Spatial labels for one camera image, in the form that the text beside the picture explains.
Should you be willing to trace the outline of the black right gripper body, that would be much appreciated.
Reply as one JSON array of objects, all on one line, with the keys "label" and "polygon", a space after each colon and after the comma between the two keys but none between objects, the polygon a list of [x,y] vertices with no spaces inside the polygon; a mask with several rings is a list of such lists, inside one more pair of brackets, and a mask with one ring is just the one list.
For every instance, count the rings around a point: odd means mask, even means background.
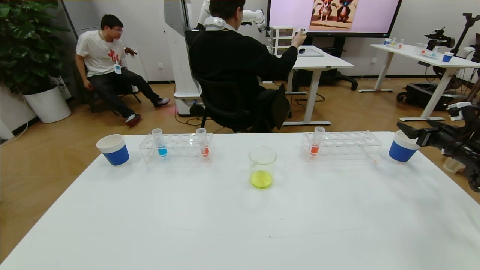
[{"label": "black right gripper body", "polygon": [[418,130],[417,145],[444,149],[461,136],[460,127],[429,127]]}]

